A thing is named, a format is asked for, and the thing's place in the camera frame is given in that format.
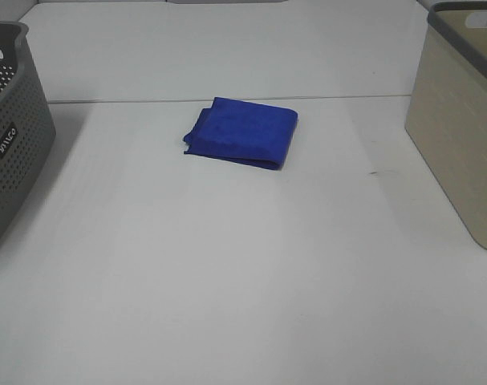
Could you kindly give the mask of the grey perforated plastic basket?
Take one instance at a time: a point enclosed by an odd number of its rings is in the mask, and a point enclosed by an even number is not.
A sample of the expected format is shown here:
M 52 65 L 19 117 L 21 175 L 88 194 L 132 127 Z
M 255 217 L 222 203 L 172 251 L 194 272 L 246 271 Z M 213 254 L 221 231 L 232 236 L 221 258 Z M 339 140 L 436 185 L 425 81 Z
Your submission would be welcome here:
M 38 179 L 55 124 L 20 22 L 0 21 L 0 239 Z

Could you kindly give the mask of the beige plastic bin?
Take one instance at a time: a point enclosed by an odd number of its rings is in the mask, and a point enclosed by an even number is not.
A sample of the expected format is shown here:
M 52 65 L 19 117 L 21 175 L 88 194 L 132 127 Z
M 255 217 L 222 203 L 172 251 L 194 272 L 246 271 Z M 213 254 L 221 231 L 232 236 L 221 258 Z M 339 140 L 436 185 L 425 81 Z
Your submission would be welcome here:
M 487 249 L 487 1 L 430 7 L 405 129 Z

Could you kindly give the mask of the blue towel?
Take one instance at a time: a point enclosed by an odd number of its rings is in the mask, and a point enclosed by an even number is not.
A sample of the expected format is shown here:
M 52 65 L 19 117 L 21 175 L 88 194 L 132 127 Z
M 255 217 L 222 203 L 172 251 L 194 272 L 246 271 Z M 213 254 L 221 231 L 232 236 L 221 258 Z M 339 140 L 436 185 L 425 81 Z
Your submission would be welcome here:
M 297 122 L 289 108 L 216 97 L 183 137 L 185 154 L 279 170 Z

